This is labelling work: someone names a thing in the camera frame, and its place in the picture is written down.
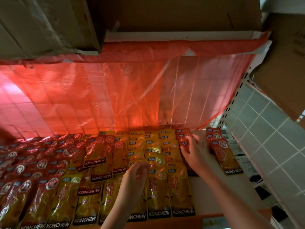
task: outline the cardboard box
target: cardboard box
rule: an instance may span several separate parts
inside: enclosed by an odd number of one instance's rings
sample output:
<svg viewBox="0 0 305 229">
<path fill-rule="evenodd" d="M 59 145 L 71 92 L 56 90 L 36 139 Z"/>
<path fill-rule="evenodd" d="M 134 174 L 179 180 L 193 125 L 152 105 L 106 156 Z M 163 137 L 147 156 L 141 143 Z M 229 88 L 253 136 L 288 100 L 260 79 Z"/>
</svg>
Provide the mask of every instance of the cardboard box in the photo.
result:
<svg viewBox="0 0 305 229">
<path fill-rule="evenodd" d="M 97 55 L 97 37 L 86 0 L 1 0 L 0 59 L 33 59 L 67 53 Z"/>
<path fill-rule="evenodd" d="M 305 109 L 305 15 L 269 14 L 265 25 L 272 45 L 254 82 L 296 121 Z"/>
<path fill-rule="evenodd" d="M 117 31 L 261 30 L 258 0 L 90 0 Z"/>
</svg>

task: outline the left hand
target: left hand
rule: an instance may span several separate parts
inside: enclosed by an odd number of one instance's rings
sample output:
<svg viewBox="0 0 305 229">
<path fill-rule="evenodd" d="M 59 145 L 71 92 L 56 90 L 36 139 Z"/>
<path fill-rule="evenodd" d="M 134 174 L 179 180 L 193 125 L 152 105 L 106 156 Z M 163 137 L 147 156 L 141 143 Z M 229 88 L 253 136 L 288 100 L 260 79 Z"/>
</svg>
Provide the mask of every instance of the left hand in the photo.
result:
<svg viewBox="0 0 305 229">
<path fill-rule="evenodd" d="M 141 199 L 149 169 L 150 164 L 136 161 L 123 175 L 115 203 L 131 213 Z"/>
</svg>

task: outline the tile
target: tile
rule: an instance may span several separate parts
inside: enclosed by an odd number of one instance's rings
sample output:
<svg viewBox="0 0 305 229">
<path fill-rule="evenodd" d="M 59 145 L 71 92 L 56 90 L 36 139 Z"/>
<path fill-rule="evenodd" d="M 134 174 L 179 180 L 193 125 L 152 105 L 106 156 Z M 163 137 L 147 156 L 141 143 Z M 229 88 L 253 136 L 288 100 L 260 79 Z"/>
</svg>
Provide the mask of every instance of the tile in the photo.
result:
<svg viewBox="0 0 305 229">
<path fill-rule="evenodd" d="M 246 106 L 238 116 L 240 121 L 244 123 L 247 128 L 251 126 L 251 124 L 255 121 L 257 117 L 258 114 L 248 104 L 246 104 Z"/>
<path fill-rule="evenodd" d="M 262 144 L 275 131 L 263 118 L 260 116 L 256 119 L 249 131 Z"/>
<path fill-rule="evenodd" d="M 261 146 L 258 140 L 256 140 L 249 131 L 246 132 L 240 143 L 250 155 L 252 155 Z"/>
<path fill-rule="evenodd" d="M 264 147 L 279 164 L 285 162 L 297 152 L 297 150 L 278 132 L 273 134 L 266 141 Z"/>
<path fill-rule="evenodd" d="M 299 153 L 282 165 L 292 180 L 303 190 L 305 189 L 305 156 Z"/>
<path fill-rule="evenodd" d="M 229 128 L 232 128 L 233 123 L 235 122 L 236 119 L 237 119 L 237 115 L 234 112 L 230 111 L 230 113 L 226 117 L 225 122 Z"/>
<path fill-rule="evenodd" d="M 274 128 L 278 128 L 287 118 L 285 112 L 283 112 L 274 103 L 270 103 L 264 111 L 261 113 L 261 117 L 264 118 Z"/>
<path fill-rule="evenodd" d="M 258 114 L 267 106 L 270 101 L 264 97 L 258 90 L 255 90 L 253 95 L 248 100 L 249 104 Z"/>
<path fill-rule="evenodd" d="M 264 147 L 259 148 L 259 150 L 252 156 L 252 159 L 265 175 L 278 167 L 276 161 L 270 156 Z"/>
<path fill-rule="evenodd" d="M 241 98 L 236 98 L 234 100 L 234 103 L 233 103 L 233 107 L 230 109 L 230 111 L 233 111 L 236 115 L 238 115 L 242 108 L 245 106 L 245 102 L 241 99 Z"/>
<path fill-rule="evenodd" d="M 242 88 L 240 88 L 238 91 L 239 91 L 238 97 L 243 99 L 245 102 L 247 102 L 250 96 L 252 95 L 252 93 L 254 92 L 254 88 L 251 88 L 249 84 L 244 83 L 242 85 Z"/>
<path fill-rule="evenodd" d="M 283 201 L 289 212 L 292 214 L 292 216 L 295 218 L 301 228 L 305 228 L 305 195 L 299 194 L 297 196 L 291 196 L 289 198 L 285 198 Z"/>
<path fill-rule="evenodd" d="M 298 149 L 305 146 L 305 130 L 291 119 L 288 119 L 278 131 Z"/>
<path fill-rule="evenodd" d="M 293 196 L 300 191 L 281 168 L 274 170 L 266 178 L 281 198 Z"/>
<path fill-rule="evenodd" d="M 242 124 L 242 122 L 237 119 L 231 128 L 235 136 L 240 140 L 242 136 L 246 133 L 247 128 Z"/>
</svg>

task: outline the plastic sheeting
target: plastic sheeting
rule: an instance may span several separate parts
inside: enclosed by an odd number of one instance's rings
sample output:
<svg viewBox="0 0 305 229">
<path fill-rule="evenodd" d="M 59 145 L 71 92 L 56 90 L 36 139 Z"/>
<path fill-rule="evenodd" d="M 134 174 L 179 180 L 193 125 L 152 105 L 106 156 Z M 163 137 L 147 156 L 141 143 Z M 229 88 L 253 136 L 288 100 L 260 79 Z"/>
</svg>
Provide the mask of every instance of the plastic sheeting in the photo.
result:
<svg viewBox="0 0 305 229">
<path fill-rule="evenodd" d="M 0 124 L 15 137 L 204 128 L 264 39 L 105 44 L 100 56 L 2 61 Z M 191 52 L 194 56 L 182 56 Z"/>
</svg>

